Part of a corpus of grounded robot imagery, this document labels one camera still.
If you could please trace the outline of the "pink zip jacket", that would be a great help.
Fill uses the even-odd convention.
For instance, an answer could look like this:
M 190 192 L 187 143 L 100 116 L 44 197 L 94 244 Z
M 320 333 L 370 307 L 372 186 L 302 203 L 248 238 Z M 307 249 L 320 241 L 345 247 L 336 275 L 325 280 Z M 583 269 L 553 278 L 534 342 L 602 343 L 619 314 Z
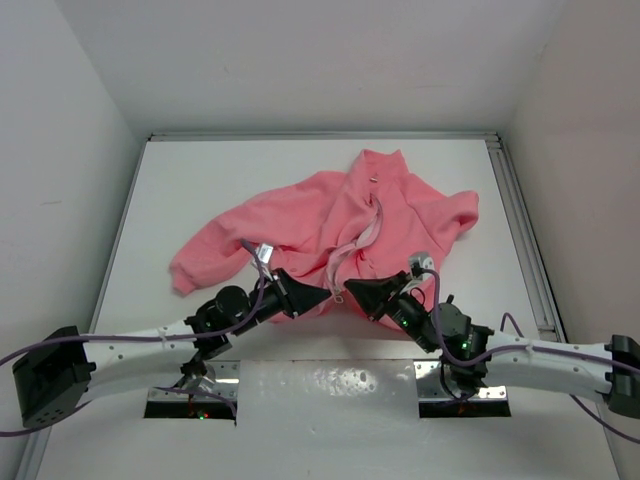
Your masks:
M 401 152 L 364 150 L 348 172 L 320 171 L 260 193 L 216 216 L 174 256 L 173 289 L 186 296 L 235 276 L 250 259 L 241 242 L 270 245 L 272 268 L 331 291 L 308 312 L 356 306 L 349 279 L 382 279 L 427 253 L 441 267 L 459 236 L 479 219 L 479 196 L 447 196 L 411 173 Z

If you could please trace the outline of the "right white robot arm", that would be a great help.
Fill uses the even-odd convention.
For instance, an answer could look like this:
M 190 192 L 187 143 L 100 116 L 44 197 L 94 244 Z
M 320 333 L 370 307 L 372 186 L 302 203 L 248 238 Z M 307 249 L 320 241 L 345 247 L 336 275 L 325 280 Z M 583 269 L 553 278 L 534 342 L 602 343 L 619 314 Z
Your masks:
M 567 344 L 528 339 L 476 325 L 451 299 L 426 309 L 400 272 L 376 280 L 350 279 L 346 290 L 372 321 L 388 317 L 422 351 L 440 352 L 455 387 L 511 386 L 582 397 L 611 412 L 639 416 L 639 344 L 614 335 L 606 343 Z

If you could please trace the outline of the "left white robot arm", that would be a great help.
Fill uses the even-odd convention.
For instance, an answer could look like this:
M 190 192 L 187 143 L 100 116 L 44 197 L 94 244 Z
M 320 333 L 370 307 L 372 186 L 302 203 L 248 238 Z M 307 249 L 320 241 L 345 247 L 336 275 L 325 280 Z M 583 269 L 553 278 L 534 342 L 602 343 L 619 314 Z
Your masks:
M 230 349 L 230 336 L 279 314 L 296 318 L 330 296 L 277 269 L 260 276 L 252 291 L 226 286 L 193 315 L 160 328 L 124 335 L 60 328 L 21 351 L 12 366 L 22 425 L 46 428 L 103 396 L 188 386 L 205 375 L 206 361 Z

